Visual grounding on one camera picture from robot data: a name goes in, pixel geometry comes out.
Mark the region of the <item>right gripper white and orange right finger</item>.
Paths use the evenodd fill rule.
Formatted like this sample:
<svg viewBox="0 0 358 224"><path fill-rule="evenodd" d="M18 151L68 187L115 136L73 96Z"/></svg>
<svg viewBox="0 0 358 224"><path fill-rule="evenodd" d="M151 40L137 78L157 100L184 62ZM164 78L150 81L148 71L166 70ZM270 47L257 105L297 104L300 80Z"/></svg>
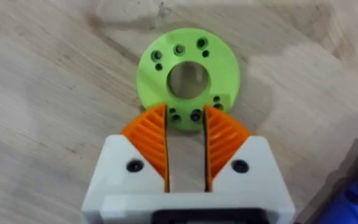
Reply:
<svg viewBox="0 0 358 224"><path fill-rule="evenodd" d="M291 222L295 206L270 144L223 111L204 106L205 185L216 206L259 208Z"/></svg>

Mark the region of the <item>right gripper white and orange left finger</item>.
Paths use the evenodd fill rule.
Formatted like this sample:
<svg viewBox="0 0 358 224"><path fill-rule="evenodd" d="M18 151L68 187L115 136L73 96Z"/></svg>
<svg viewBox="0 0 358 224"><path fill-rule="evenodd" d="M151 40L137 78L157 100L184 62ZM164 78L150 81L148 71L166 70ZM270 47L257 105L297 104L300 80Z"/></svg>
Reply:
<svg viewBox="0 0 358 224"><path fill-rule="evenodd" d="M169 191L166 105L108 136L81 207L84 219L150 219Z"/></svg>

